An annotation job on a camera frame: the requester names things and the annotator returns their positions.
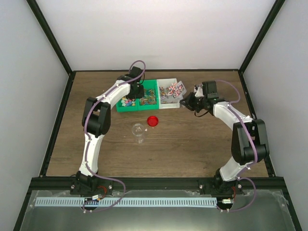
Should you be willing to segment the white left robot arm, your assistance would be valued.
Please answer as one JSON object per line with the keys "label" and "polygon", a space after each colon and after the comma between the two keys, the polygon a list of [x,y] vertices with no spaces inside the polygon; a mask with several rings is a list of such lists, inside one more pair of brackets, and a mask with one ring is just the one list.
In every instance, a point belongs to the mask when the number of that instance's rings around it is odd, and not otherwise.
{"label": "white left robot arm", "polygon": [[123,97],[143,97],[140,80],[144,73],[144,69],[133,66],[127,74],[118,77],[105,93],[86,100],[82,118],[85,146],[76,181],[87,194],[94,194],[98,190],[98,157],[103,138],[111,126],[111,109]]}

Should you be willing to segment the green bin with square lollipops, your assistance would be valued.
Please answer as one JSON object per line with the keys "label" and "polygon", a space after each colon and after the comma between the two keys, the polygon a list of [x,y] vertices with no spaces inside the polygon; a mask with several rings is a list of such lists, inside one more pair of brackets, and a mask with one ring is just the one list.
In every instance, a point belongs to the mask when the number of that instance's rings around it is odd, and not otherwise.
{"label": "green bin with square lollipops", "polygon": [[143,82],[144,96],[137,100],[139,111],[158,110],[159,109],[159,92],[157,80],[145,80]]}

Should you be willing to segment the green bin with star candies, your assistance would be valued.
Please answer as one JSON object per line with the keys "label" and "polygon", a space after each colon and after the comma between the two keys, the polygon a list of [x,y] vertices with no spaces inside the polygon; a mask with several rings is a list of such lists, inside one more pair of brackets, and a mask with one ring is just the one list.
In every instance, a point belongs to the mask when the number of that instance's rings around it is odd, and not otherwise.
{"label": "green bin with star candies", "polygon": [[116,104],[117,112],[134,112],[138,110],[135,99],[122,97]]}

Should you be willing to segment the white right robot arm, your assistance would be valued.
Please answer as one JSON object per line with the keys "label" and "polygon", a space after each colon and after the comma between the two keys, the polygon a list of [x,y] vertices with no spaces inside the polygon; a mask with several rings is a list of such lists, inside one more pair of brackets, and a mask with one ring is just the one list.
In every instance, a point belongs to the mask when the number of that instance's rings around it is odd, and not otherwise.
{"label": "white right robot arm", "polygon": [[180,101],[195,114],[202,110],[220,119],[232,131],[231,158],[214,176],[216,192],[226,193],[240,175],[270,153],[265,122],[244,115],[233,107],[235,101],[227,101],[218,94],[216,81],[195,85],[193,92]]}

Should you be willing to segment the lilac slotted plastic scoop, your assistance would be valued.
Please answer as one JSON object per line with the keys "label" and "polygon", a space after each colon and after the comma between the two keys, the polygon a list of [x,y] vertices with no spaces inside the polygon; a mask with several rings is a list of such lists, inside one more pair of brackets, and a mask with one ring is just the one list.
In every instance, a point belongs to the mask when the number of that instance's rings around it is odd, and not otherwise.
{"label": "lilac slotted plastic scoop", "polygon": [[176,101],[181,101],[186,92],[187,90],[182,81],[171,84],[167,88],[167,96],[171,96],[171,98]]}

